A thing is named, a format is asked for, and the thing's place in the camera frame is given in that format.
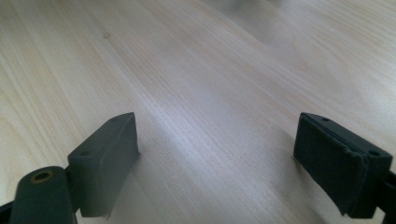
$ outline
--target table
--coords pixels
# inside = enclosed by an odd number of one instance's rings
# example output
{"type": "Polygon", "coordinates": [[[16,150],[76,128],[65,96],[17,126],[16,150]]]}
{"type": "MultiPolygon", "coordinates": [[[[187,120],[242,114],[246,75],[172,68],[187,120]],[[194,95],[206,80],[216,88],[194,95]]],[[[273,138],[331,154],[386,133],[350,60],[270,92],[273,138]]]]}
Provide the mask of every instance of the table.
{"type": "Polygon", "coordinates": [[[380,223],[379,210],[341,217],[292,151],[304,111],[396,155],[395,11],[392,0],[0,1],[0,203],[134,111],[142,156],[114,215],[79,223],[380,223]]]}

